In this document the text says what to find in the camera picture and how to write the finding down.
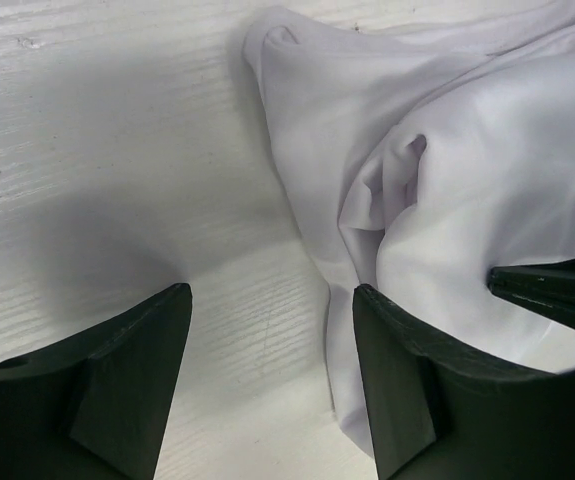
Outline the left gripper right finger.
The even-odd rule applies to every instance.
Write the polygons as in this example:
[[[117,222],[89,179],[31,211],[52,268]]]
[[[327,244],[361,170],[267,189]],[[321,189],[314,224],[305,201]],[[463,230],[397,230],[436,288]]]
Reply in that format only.
[[[482,352],[368,285],[353,316],[380,478],[575,479],[575,369]]]

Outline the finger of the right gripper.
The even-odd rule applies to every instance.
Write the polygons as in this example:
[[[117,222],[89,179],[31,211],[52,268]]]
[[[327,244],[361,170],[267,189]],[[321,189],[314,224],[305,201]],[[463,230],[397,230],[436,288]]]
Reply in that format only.
[[[500,299],[575,330],[575,259],[493,267],[489,290]]]

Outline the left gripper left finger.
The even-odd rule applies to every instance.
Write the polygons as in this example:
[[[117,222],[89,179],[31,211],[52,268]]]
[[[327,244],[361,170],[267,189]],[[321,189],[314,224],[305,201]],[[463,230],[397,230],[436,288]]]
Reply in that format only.
[[[191,322],[174,284],[0,363],[0,479],[154,477]]]

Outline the white t shirt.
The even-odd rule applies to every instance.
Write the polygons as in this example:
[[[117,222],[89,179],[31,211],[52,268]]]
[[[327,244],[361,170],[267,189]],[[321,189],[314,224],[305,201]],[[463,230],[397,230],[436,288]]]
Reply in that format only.
[[[351,306],[361,284],[502,359],[575,368],[575,332],[486,286],[495,265],[575,258],[575,1],[381,34],[273,8],[243,55],[329,286],[326,361],[345,435],[371,451]]]

